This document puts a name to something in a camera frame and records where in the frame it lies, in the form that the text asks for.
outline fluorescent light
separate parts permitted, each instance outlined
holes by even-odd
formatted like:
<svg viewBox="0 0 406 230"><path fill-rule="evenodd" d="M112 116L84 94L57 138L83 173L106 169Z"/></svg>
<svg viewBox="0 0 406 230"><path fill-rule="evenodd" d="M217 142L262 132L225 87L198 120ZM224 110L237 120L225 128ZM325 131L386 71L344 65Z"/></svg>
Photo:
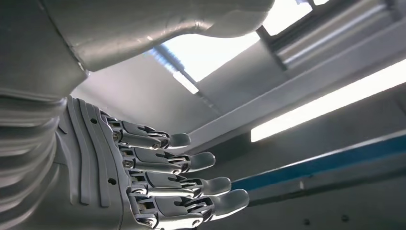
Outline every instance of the fluorescent light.
<svg viewBox="0 0 406 230"><path fill-rule="evenodd" d="M270 35L277 35L311 11L305 0L275 0L263 26Z"/></svg>
<svg viewBox="0 0 406 230"><path fill-rule="evenodd" d="M195 81L201 81L257 41L259 36L256 32L235 38L186 34L164 45L180 60L185 71Z"/></svg>
<svg viewBox="0 0 406 230"><path fill-rule="evenodd" d="M180 84L182 84L186 89L188 89L192 94L195 94L199 91L198 88L196 88L196 86L193 85L193 83L191 83L182 73L180 73L179 71L174 72L173 77L179 81Z"/></svg>
<svg viewBox="0 0 406 230"><path fill-rule="evenodd" d="M251 130L251 142L282 132L406 82L406 60L289 111Z"/></svg>
<svg viewBox="0 0 406 230"><path fill-rule="evenodd" d="M318 5L323 5L324 3L328 2L330 0L313 0L316 6Z"/></svg>

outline skylight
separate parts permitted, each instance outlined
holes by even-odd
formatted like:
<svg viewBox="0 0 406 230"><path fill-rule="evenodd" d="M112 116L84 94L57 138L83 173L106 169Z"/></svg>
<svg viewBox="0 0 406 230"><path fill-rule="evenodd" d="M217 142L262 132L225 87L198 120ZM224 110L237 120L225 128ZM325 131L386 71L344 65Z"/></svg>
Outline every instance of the skylight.
<svg viewBox="0 0 406 230"><path fill-rule="evenodd" d="M293 109L251 130L255 142L406 82L406 60Z"/></svg>
<svg viewBox="0 0 406 230"><path fill-rule="evenodd" d="M330 0L313 0L316 6L323 5Z"/></svg>
<svg viewBox="0 0 406 230"><path fill-rule="evenodd" d="M195 81L200 81L259 40L257 33L236 38L186 34L164 43Z"/></svg>
<svg viewBox="0 0 406 230"><path fill-rule="evenodd" d="M275 0L263 26L270 35L277 35L311 11L306 0Z"/></svg>
<svg viewBox="0 0 406 230"><path fill-rule="evenodd" d="M148 51L148 53L154 56L155 60L159 62L163 67L165 67L181 85L183 85L189 92L195 94L199 89L193 85L181 72L177 71L176 68L168 62L155 48Z"/></svg>

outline wall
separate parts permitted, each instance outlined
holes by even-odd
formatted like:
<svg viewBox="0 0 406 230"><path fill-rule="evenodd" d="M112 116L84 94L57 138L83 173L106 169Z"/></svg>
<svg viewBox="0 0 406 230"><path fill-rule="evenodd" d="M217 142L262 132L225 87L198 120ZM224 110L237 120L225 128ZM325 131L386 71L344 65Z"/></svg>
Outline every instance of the wall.
<svg viewBox="0 0 406 230"><path fill-rule="evenodd" d="M400 85L256 143L249 133L237 136L208 149L214 167L188 177L236 180L406 129L405 90Z"/></svg>

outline bright light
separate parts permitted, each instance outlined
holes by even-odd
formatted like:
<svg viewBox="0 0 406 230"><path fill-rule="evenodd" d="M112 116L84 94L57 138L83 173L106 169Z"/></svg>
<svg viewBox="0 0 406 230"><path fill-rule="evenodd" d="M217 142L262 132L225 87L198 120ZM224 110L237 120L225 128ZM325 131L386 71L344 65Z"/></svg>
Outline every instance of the bright light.
<svg viewBox="0 0 406 230"><path fill-rule="evenodd" d="M313 0L313 1L314 1L315 5L318 6L318 5L323 5L324 3L326 3L330 0Z"/></svg>
<svg viewBox="0 0 406 230"><path fill-rule="evenodd" d="M406 60L289 111L251 130L255 142L406 82Z"/></svg>
<svg viewBox="0 0 406 230"><path fill-rule="evenodd" d="M263 26L270 35L277 35L311 11L303 0L275 0Z"/></svg>
<svg viewBox="0 0 406 230"><path fill-rule="evenodd" d="M185 71L195 81L200 81L257 41L259 36L256 32L236 38L186 34L164 45L180 60Z"/></svg>
<svg viewBox="0 0 406 230"><path fill-rule="evenodd" d="M179 71L173 73L173 77L179 81L186 89L188 89L191 93L195 94L199 91L196 86L194 86L182 73Z"/></svg>

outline grey surface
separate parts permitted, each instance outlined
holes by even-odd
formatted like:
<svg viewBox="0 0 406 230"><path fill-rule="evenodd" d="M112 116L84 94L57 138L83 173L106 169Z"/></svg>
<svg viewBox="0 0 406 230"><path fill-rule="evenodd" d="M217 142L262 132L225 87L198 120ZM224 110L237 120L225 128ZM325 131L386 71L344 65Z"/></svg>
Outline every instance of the grey surface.
<svg viewBox="0 0 406 230"><path fill-rule="evenodd" d="M118 119L169 133L190 132L216 118L150 55L142 54L92 73L72 96Z"/></svg>

